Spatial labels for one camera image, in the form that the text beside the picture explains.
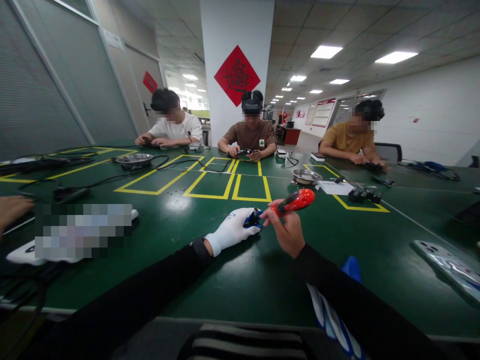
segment red screwdriver handle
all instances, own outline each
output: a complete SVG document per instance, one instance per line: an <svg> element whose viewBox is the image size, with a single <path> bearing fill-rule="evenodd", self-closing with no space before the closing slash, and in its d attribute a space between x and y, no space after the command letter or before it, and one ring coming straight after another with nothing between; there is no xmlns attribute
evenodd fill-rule
<svg viewBox="0 0 480 360"><path fill-rule="evenodd" d="M315 200L315 193L310 189L300 189L287 196L285 200L271 209L281 217L290 211L306 208Z"/></svg>

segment white glove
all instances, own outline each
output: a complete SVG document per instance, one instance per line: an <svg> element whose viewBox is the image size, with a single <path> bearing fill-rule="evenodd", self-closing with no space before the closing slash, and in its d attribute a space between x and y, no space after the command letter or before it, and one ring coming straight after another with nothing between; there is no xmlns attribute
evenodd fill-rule
<svg viewBox="0 0 480 360"><path fill-rule="evenodd" d="M217 231L205 236L213 249L214 257L217 257L222 250L236 245L260 231L257 226L244 227L245 221L253 211L253 207L242 207L232 211L223 220Z"/></svg>

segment yellow t-shirt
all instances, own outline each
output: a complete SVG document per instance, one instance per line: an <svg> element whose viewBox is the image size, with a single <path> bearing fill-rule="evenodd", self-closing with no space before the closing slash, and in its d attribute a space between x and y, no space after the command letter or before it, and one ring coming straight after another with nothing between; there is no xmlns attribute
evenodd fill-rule
<svg viewBox="0 0 480 360"><path fill-rule="evenodd" d="M330 127L323 136L323 141L331 144L334 149L352 154L358 154L361 148L375 146L373 132L350 135L347 132L348 123L348 121L339 122Z"/></svg>

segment green workbench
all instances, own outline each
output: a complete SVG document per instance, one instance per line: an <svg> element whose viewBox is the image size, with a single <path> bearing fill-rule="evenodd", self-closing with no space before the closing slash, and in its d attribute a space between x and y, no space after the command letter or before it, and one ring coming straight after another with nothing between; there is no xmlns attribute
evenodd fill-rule
<svg viewBox="0 0 480 360"><path fill-rule="evenodd" d="M99 147L94 149L99 152L96 162L87 166L0 178L0 193L14 195L24 182L52 176L63 186L83 186L124 174L108 159L138 150ZM215 170L221 170L228 161L217 148L191 154L183 149L141 151L167 155L169 161L199 159L203 164L210 162L208 168ZM372 173L360 166L333 158L316 163L309 156L295 154L299 159L296 166L274 156L263 159L260 165L231 160L226 167L228 173L211 172L198 162L187 162L93 188L83 203L132 204L138 210L139 225L126 246L109 249L107 258L85 259L69 266L48 289L45 309L79 309L123 279L215 231L231 210L264 209L268 201L285 198L297 189L291 183L293 169L308 167L324 180L345 175L348 180L374 184ZM390 173L380 175L395 181L392 188L377 184L384 190L380 205L369 201L358 205L346 196L319 190L314 203L299 215L310 245L339 267L349 256L355 256L362 283L427 335L477 342L480 306L459 293L412 247L414 240L437 243L472 266L478 265L478 232L451 219L480 200L473 194L474 187L480 185L480 170L455 170L462 181L439 179L394 164ZM37 184L31 191L48 198L53 186ZM0 249L2 259L33 238L32 224L5 236ZM5 260L0 263L3 272L14 266L18 265ZM271 226L225 250L199 281L159 315L317 326L307 286L294 271L292 260L280 249Z"/></svg>

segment chinese character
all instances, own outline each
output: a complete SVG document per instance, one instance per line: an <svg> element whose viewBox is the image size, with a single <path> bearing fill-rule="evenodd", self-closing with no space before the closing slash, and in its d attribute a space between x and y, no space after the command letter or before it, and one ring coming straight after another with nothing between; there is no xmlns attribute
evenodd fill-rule
<svg viewBox="0 0 480 360"><path fill-rule="evenodd" d="M249 75L245 73L245 64L240 63L232 66L231 70L226 71L225 79L228 81L228 87L238 92L244 92L249 87Z"/></svg>

